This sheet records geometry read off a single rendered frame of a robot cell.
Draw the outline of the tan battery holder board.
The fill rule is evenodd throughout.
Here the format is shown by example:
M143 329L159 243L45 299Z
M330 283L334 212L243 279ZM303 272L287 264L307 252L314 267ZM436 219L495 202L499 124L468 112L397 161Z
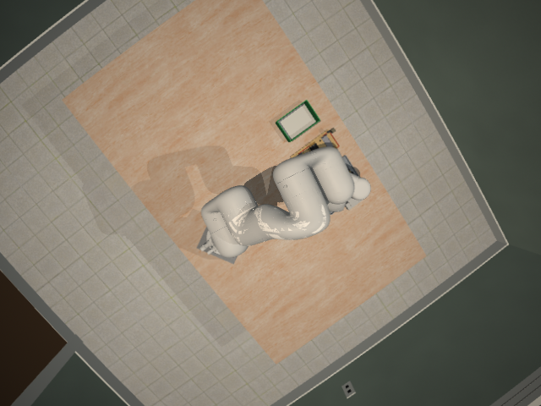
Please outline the tan battery holder board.
M330 131L327 129L325 132L320 134L318 137L316 137L314 140L310 141L306 146L304 146L302 149L294 153L292 157L301 155L303 152L306 153L310 151L309 147L314 144L314 142L318 145L318 147L325 147L325 146L334 146L335 148L338 148L339 145L336 142L335 138L333 137L332 133L334 133L336 130L335 128L332 128Z

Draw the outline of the green open-top box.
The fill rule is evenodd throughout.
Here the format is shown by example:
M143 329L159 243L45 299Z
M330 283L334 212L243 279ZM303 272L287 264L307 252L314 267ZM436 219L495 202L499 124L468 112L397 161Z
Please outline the green open-top box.
M304 101L304 103L301 104L301 106L298 105L298 108L295 107L296 109L294 108L295 110L293 109L291 112L289 112L289 114L287 113L285 115L286 117L283 116L284 118L280 118L280 121L276 121L277 127L285 136L288 142L293 141L294 139L299 137L301 132L305 132L320 121L319 117L309 104L308 100Z

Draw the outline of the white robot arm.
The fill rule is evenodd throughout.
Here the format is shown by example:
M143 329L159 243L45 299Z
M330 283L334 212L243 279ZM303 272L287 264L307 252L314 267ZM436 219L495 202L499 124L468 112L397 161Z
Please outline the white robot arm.
M202 252L210 247L208 255L215 251L231 258L270 239L311 237L328 227L330 211L350 210L371 191L369 181L350 173L341 153L331 146L281 162L273 179L289 212L269 204L258 206L246 186L231 187L201 209L209 230Z

